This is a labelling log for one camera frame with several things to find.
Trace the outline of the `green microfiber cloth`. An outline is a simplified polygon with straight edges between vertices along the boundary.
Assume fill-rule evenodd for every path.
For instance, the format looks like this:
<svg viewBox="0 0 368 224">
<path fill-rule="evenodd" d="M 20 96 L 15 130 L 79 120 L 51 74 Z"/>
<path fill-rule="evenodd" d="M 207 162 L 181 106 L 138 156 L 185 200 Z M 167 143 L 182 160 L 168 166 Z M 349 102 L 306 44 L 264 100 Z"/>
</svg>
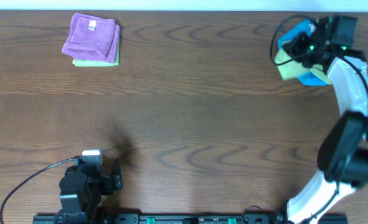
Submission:
<svg viewBox="0 0 368 224">
<path fill-rule="evenodd" d="M 331 84 L 328 76 L 323 72 L 322 65 L 319 64 L 314 65 L 312 68 L 304 68 L 301 63 L 291 61 L 284 65 L 278 66 L 278 71 L 283 80 L 297 79 L 297 76 L 300 76 L 300 73 L 311 71 L 322 81 L 326 82 L 327 85 Z"/>
</svg>

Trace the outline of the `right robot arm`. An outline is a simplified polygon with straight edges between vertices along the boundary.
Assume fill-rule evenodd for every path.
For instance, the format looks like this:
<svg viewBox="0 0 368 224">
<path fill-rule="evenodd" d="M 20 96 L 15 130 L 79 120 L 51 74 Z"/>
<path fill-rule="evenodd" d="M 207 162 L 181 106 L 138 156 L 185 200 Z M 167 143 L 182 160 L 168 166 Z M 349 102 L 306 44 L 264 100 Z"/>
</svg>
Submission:
<svg viewBox="0 0 368 224">
<path fill-rule="evenodd" d="M 283 79 L 317 79 L 333 86 L 340 118 L 319 148 L 318 169 L 304 189 L 271 218 L 248 223 L 346 223 L 330 208 L 368 184 L 368 75 L 363 51 L 353 48 L 357 19 L 329 16 L 301 22 L 272 38 L 270 53 Z"/>
</svg>

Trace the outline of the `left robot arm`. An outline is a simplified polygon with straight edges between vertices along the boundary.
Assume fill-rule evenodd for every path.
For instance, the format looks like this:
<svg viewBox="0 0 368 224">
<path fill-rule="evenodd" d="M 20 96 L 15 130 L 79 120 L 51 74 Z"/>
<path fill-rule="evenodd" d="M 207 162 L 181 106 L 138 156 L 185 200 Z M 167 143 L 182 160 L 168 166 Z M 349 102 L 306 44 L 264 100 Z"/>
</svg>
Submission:
<svg viewBox="0 0 368 224">
<path fill-rule="evenodd" d="M 115 217 L 100 206 L 101 197 L 122 189 L 120 161 L 115 159 L 111 173 L 101 173 L 100 156 L 78 156 L 59 182 L 62 209 L 54 223 L 114 223 Z"/>
</svg>

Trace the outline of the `blue crumpled cloth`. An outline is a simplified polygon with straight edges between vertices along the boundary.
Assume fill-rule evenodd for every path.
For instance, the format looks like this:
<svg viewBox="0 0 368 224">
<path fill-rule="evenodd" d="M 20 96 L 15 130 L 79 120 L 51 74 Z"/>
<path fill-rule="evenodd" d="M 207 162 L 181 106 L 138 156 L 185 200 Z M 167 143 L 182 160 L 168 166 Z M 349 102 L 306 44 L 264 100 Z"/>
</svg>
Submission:
<svg viewBox="0 0 368 224">
<path fill-rule="evenodd" d="M 291 42 L 299 33 L 304 32 L 308 36 L 312 34 L 312 32 L 315 30 L 314 25 L 312 22 L 308 19 L 303 20 L 294 28 L 289 30 L 287 33 L 282 35 L 278 40 L 278 50 L 280 50 L 283 46 L 283 44 L 287 42 Z M 302 72 L 300 73 L 300 76 L 297 76 L 297 79 L 300 83 L 306 86 L 326 86 L 327 83 L 322 81 L 319 77 L 317 77 L 313 72 Z"/>
</svg>

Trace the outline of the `light green folded cloth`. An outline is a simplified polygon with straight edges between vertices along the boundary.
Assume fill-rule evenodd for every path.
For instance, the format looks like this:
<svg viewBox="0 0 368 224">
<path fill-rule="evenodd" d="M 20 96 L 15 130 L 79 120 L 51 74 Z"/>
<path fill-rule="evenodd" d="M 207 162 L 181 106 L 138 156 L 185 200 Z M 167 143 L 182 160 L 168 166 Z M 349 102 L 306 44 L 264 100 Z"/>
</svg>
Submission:
<svg viewBox="0 0 368 224">
<path fill-rule="evenodd" d="M 93 61 L 93 60 L 72 60 L 72 64 L 76 67 L 113 67 L 120 64 L 120 48 L 116 50 L 115 61 L 113 63 Z"/>
</svg>

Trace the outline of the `purple folded cloth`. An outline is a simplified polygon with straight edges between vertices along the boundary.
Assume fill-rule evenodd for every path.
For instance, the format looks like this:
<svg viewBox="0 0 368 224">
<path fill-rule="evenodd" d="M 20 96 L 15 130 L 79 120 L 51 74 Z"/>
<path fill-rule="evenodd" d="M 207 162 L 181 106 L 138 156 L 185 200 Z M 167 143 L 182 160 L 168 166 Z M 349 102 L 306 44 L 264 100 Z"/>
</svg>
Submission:
<svg viewBox="0 0 368 224">
<path fill-rule="evenodd" d="M 75 13 L 62 53 L 75 60 L 115 63 L 120 27 L 113 19 Z"/>
</svg>

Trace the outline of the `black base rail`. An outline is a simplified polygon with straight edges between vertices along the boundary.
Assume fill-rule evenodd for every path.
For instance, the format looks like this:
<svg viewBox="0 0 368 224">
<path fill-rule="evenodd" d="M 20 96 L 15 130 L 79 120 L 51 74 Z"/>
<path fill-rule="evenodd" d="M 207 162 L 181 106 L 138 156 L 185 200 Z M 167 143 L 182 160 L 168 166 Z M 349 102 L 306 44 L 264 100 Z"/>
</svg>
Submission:
<svg viewBox="0 0 368 224">
<path fill-rule="evenodd" d="M 35 215 L 33 224 L 52 224 L 55 215 Z M 274 223 L 273 214 L 248 213 L 243 216 L 236 215 L 138 215 L 136 213 L 121 213 L 109 217 L 97 218 L 89 223 L 107 224 L 269 224 Z M 79 221 L 67 221 L 63 215 L 59 216 L 57 223 L 84 223 Z M 317 223 L 320 224 L 348 224 L 345 215 L 324 215 Z"/>
</svg>

